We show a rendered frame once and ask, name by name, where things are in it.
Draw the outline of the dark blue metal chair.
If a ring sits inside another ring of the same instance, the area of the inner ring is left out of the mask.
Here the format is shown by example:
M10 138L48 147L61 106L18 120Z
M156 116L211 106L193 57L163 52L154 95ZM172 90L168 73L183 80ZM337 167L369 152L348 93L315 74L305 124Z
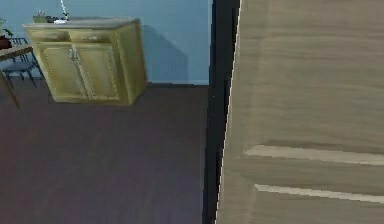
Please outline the dark blue metal chair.
M24 37L10 37L10 42L12 43L12 47L17 45L27 44L28 41ZM42 70L38 64L38 61L33 52L24 53L20 56L12 57L12 63L6 65L2 68L2 72L4 73L8 84L11 88L14 88L10 75L13 73L17 73L21 80L24 80L24 73L26 73L34 86L37 84L34 81L31 71L33 69L37 69L40 73L40 76L43 76Z

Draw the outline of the yellow-green wooden cupboard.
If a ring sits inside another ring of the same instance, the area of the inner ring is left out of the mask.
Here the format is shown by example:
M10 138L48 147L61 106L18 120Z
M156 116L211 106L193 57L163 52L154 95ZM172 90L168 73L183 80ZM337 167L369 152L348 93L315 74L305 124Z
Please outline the yellow-green wooden cupboard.
M58 103L131 105L147 87L137 18L72 17L23 28Z

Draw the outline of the white desk lamp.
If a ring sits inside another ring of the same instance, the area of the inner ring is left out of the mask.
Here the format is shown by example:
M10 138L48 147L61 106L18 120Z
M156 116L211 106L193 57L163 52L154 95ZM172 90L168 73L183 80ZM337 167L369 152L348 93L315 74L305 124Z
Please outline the white desk lamp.
M65 6L65 1L60 0L60 5L62 9L62 16L60 18L54 18L55 24L65 24L69 21L69 13L67 11L67 8Z

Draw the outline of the green box with utensils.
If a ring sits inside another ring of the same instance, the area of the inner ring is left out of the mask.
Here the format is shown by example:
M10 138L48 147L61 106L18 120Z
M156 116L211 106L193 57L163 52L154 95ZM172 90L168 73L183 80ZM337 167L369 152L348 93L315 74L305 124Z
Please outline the green box with utensils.
M34 23L51 23L52 17L47 16L43 10L38 10L37 13L33 16Z

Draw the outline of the house plant in red pot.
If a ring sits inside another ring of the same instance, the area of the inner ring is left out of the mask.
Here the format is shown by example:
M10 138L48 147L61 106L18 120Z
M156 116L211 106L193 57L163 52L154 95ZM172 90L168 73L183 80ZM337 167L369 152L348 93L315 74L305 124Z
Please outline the house plant in red pot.
M12 47L12 43L9 38L13 36L13 33L4 27L5 19L0 18L0 50L9 49Z

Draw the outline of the beige wooden room door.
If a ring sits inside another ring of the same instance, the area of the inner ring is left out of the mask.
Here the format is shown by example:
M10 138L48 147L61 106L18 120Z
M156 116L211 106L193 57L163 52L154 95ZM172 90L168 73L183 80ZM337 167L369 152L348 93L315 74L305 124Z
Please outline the beige wooden room door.
M384 224L384 0L240 0L215 224Z

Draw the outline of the brown wooden table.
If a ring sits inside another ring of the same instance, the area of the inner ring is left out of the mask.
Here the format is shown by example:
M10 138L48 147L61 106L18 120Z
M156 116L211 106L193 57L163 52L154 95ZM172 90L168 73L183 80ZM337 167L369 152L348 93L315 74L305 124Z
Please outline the brown wooden table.
M0 62L4 60L11 59L12 57L20 56L24 53L31 53L33 51L33 48L31 45L18 45L9 49L2 49L0 50ZM17 107L20 108L19 102L11 89L10 85L8 84L5 75L0 70L0 84L7 92L8 96L11 99L11 102Z

